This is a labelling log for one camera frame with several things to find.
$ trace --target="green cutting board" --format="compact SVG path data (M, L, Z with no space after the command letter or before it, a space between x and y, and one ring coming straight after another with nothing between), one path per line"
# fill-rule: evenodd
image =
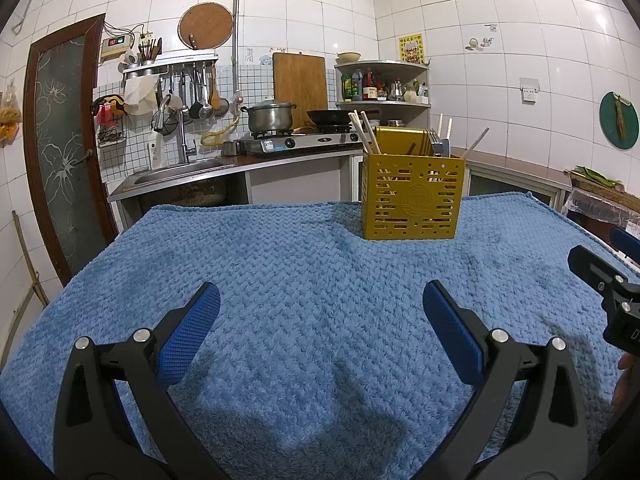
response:
M634 106L629 103L628 105L620 102L622 107L622 117L625 121L626 137L620 138L618 132L618 125L616 123L616 105L613 92L609 92L602 98L600 103L600 127L605 134L609 142L620 150L631 149L636 141L638 141L638 115Z

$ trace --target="metal screw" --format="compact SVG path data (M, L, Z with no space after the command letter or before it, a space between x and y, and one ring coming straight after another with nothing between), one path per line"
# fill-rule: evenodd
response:
M144 343L151 337L151 332L146 328L140 328L133 333L133 341L137 343Z
M82 336L82 337L79 337L78 339L76 339L76 348L78 350L84 350L88 346L89 346L89 338L88 337Z
M566 348L566 343L564 342L564 339L561 339L559 337L553 338L551 340L551 344L554 346L556 350L564 350Z
M491 337L498 343L505 343L509 339L509 334L501 328L496 328L491 332Z

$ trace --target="round cutting board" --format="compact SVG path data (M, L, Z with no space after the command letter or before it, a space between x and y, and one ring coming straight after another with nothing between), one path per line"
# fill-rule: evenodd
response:
M194 50L219 47L229 39L233 30L231 13L226 7L212 2L191 7L178 23L180 40Z
M638 141L638 115L631 102L622 99L620 110L625 123L625 135L620 136L616 117L616 101L613 92L609 92L600 103L600 126L609 142L620 150L629 150Z

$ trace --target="blue fuzzy blanket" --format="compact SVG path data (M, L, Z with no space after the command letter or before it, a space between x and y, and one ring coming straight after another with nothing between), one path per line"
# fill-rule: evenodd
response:
M156 207L44 311L0 376L0 397L51 465L75 339L124 340L210 281L220 316L170 393L232 478L410 478L471 393L422 309L437 278L490 328L568 341L593 449L620 352L602 339L600 297L567 267L577 244L637 281L580 228L517 193L463 200L455 240L440 241L363 240L353 203ZM121 390L143 449L157 453ZM497 436L505 431L506 422Z

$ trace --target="pot lid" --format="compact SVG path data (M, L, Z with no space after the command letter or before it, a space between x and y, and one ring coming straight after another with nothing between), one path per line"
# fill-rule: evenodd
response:
M261 110L263 108L293 108L295 105L285 101L278 101L274 98L267 98L261 103L251 107L251 110Z

